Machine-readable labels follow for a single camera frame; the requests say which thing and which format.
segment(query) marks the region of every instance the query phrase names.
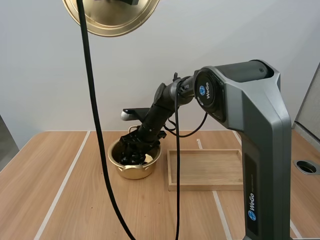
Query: black wire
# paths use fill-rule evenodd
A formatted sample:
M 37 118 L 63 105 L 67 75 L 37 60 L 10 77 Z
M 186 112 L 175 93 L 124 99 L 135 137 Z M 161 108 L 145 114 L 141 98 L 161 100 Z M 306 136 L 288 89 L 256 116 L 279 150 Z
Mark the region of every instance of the black wire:
M 111 183 L 110 183 L 110 179 L 109 179 L 106 152 L 105 152 L 105 144 L 104 144 L 104 138 L 103 138 L 102 131 L 101 131 L 101 125 L 100 125 L 98 107 L 97 107 L 97 100 L 96 100 L 94 75 L 93 75 L 93 71 L 92 71 L 89 39 L 88 39 L 88 32 L 87 32 L 87 23 L 86 23 L 84 5 L 83 5 L 82 1 L 83 0 L 76 0 L 76 4 L 77 4 L 78 12 L 79 12 L 79 20 L 80 20 L 80 28 L 81 28 L 81 34 L 82 34 L 86 74 L 87 74 L 87 78 L 88 78 L 91 107 L 92 107 L 96 135 L 98 138 L 104 181 L 105 181 L 106 189 L 108 191 L 113 209 L 114 209 L 115 214 L 118 217 L 123 229 L 125 230 L 126 234 L 129 236 L 129 238 L 131 240 L 136 240 L 134 238 L 134 236 L 132 235 L 132 233 L 130 232 L 130 230 L 129 230 L 129 228 L 128 228 L 128 226 L 127 226 L 124 218 L 122 217 L 121 212 L 117 206 L 116 199 L 115 199 L 114 193 L 112 191 L 112 187 L 111 187 Z
M 178 95 L 182 81 L 178 82 L 174 97 L 174 115 L 176 128 L 176 233 L 175 240 L 179 238 L 180 228 L 180 137 L 179 137 L 179 117 L 178 117 Z
M 171 123 L 173 126 L 174 126 L 174 128 L 168 128 L 167 126 L 166 126 L 166 124 L 164 124 L 164 128 L 167 130 L 167 131 L 174 131 L 174 130 L 176 130 L 176 123 L 174 122 L 174 121 L 171 121 L 169 118 L 168 118 L 168 121 L 169 121 L 169 123 Z
M 207 116 L 208 116 L 208 113 L 206 112 L 206 113 L 204 114 L 204 118 L 203 118 L 202 122 L 200 123 L 200 125 L 199 125 L 193 132 L 190 132 L 190 133 L 188 133 L 188 134 L 186 134 L 186 135 L 179 135 L 179 137 L 180 137 L 180 138 L 186 138 L 186 137 L 190 137 L 191 135 L 195 134 L 195 133 L 204 125 L 204 123 L 205 123 L 205 121 L 206 121 L 206 119 L 207 119 Z M 164 127 L 165 130 L 167 130 L 167 131 L 170 132 L 171 134 L 177 136 L 178 133 L 174 133 L 172 129 L 167 128 L 166 126 L 163 126 L 163 127 Z

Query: wooden tray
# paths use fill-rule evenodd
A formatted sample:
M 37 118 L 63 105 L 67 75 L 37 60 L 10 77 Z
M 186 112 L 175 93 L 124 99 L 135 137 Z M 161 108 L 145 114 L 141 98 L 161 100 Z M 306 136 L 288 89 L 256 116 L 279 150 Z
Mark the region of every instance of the wooden tray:
M 177 150 L 167 151 L 169 191 L 177 190 Z M 181 191 L 243 190 L 242 153 L 238 149 L 180 150 Z

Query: blue circular logo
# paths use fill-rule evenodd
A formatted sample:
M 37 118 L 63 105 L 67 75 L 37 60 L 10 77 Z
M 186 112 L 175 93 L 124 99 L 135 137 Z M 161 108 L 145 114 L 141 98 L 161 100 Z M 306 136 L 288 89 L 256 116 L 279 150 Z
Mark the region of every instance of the blue circular logo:
M 204 86 L 200 86 L 200 87 L 199 87 L 199 93 L 200 93 L 202 96 L 206 94 L 206 89 L 205 89 Z
M 251 211 L 251 210 L 248 211 L 248 215 L 249 215 L 249 218 L 251 218 L 252 221 L 255 221 L 257 219 L 255 213 L 253 211 Z

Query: white line on table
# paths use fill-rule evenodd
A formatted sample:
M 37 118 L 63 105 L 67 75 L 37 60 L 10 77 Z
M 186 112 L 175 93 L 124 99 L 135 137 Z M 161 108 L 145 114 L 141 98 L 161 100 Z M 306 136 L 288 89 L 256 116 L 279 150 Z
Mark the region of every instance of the white line on table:
M 292 231 L 294 232 L 294 234 L 296 235 L 296 237 L 298 239 L 302 239 L 300 232 L 298 231 L 298 229 L 296 228 L 296 226 L 294 225 L 294 223 L 292 222 L 291 219 L 290 219 L 290 227 L 291 227 Z
M 242 146 L 241 139 L 240 139 L 239 135 L 237 134 L 237 132 L 236 131 L 232 131 L 232 132 L 233 132 L 235 138 L 238 140 L 240 146 Z
M 198 143 L 199 149 L 203 149 L 200 139 L 197 139 L 196 141 Z M 215 200 L 216 208 L 218 209 L 218 212 L 219 212 L 219 215 L 220 215 L 220 219 L 221 219 L 221 223 L 222 223 L 222 226 L 223 226 L 223 230 L 224 230 L 224 234 L 225 234 L 226 240 L 232 240 L 231 233 L 230 233 L 230 230 L 229 230 L 229 226 L 228 226 L 228 223 L 227 223 L 227 220 L 226 220 L 226 216 L 225 216 L 224 210 L 223 210 L 223 208 L 221 206 L 218 193 L 217 193 L 217 191 L 212 191 L 212 193 L 213 193 L 213 197 L 214 197 L 214 200 Z
M 199 149 L 203 149 L 200 139 L 197 139 L 196 142 L 198 143 Z
M 49 221 L 49 219 L 51 217 L 51 214 L 53 213 L 53 211 L 54 211 L 54 209 L 55 209 L 55 207 L 57 205 L 57 202 L 58 202 L 58 200 L 59 200 L 59 198 L 60 198 L 60 196 L 61 196 L 61 194 L 62 194 L 62 192 L 63 192 L 63 190 L 64 190 L 64 188 L 66 186 L 66 184 L 67 184 L 67 181 L 68 181 L 68 179 L 69 179 L 69 177 L 70 177 L 70 175 L 72 173 L 72 170 L 74 169 L 74 167 L 75 167 L 75 165 L 76 165 L 76 163 L 78 161 L 78 158 L 79 158 L 79 156 L 80 156 L 80 154 L 81 154 L 81 152 L 82 152 L 82 150 L 83 150 L 83 148 L 84 148 L 84 146 L 85 146 L 85 144 L 87 142 L 87 139 L 88 139 L 89 135 L 90 135 L 90 131 L 87 131 L 86 135 L 85 135 L 85 137 L 83 139 L 83 142 L 82 142 L 77 154 L 75 155 L 74 160 L 73 160 L 68 172 L 66 173 L 58 192 L 55 195 L 55 198 L 54 198 L 54 200 L 53 200 L 53 202 L 52 202 L 52 204 L 51 204 L 51 206 L 49 208 L 49 211 L 47 212 L 47 214 L 46 214 L 46 216 L 45 216 L 45 218 L 44 218 L 44 220 L 43 220 L 38 232 L 36 233 L 36 235 L 34 237 L 34 240 L 39 240 L 40 237 L 41 237 L 41 234 L 45 230 L 45 227 L 46 227 L 46 225 L 47 225 L 47 223 L 48 223 L 48 221 Z

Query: tray rim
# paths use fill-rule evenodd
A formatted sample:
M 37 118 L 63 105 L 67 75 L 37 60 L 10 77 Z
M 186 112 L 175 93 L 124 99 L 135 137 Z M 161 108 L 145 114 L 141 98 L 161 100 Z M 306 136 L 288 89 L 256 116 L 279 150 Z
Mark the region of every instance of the tray rim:
M 180 152 L 185 151 L 185 152 L 236 152 L 240 154 L 242 157 L 242 151 L 239 148 L 231 148 L 231 149 L 225 149 L 225 148 L 217 148 L 217 149 L 199 149 L 199 148 L 194 148 L 194 149 L 180 149 Z M 177 183 L 172 182 L 172 177 L 171 177 L 171 165 L 170 165 L 170 152 L 177 152 L 177 149 L 171 148 L 167 149 L 166 151 L 166 162 L 167 162 L 167 168 L 168 168 L 168 189 L 171 187 L 177 187 Z M 180 186 L 193 186 L 193 184 L 181 184 Z

